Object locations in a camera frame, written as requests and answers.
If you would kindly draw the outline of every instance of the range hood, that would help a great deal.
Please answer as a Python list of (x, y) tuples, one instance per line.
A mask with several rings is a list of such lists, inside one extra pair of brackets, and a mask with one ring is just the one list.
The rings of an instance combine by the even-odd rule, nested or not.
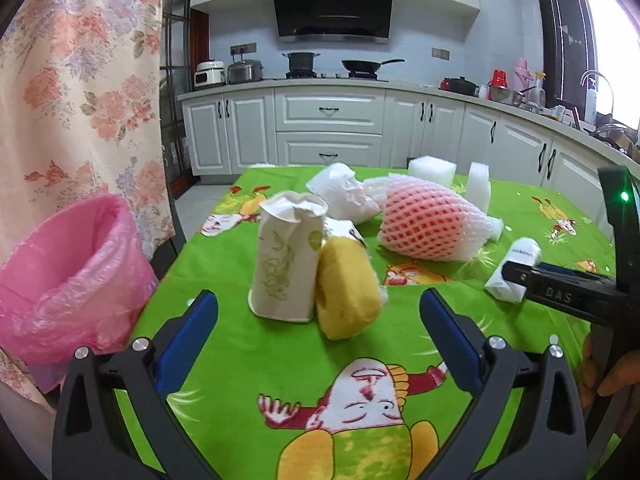
[(386, 43), (392, 0), (273, 0), (283, 41)]

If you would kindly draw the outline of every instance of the drawer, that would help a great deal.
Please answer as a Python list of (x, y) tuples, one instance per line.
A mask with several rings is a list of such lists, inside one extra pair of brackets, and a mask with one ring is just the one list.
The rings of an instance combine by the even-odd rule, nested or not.
[(278, 163), (380, 167), (382, 136), (345, 133), (278, 133)]
[(385, 92), (372, 88), (276, 91), (276, 131), (382, 134)]

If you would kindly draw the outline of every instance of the frying pan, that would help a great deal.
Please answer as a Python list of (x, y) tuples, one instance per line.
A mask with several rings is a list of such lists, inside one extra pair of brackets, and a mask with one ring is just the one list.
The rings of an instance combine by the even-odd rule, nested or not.
[(342, 65), (349, 72), (364, 72), (375, 74), (376, 71), (387, 63), (404, 63), (404, 59), (388, 59), (382, 63), (376, 63), (375, 61), (360, 61), (355, 59), (343, 59)]

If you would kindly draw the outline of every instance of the white rice cooker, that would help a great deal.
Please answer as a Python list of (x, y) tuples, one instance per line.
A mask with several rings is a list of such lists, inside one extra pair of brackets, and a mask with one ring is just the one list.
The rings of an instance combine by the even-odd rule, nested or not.
[(193, 75), (193, 86), (199, 88), (209, 85), (223, 85), (226, 82), (224, 61), (204, 61), (198, 63)]

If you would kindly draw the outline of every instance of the cartoon hand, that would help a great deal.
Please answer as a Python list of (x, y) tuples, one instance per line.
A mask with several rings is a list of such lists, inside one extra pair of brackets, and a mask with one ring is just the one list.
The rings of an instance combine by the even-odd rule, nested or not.
[(300, 403), (296, 402), (291, 406), (288, 402), (283, 404), (280, 399), (271, 399), (269, 396), (260, 394), (258, 396), (258, 409), (265, 419), (279, 426), (296, 416), (300, 409)]

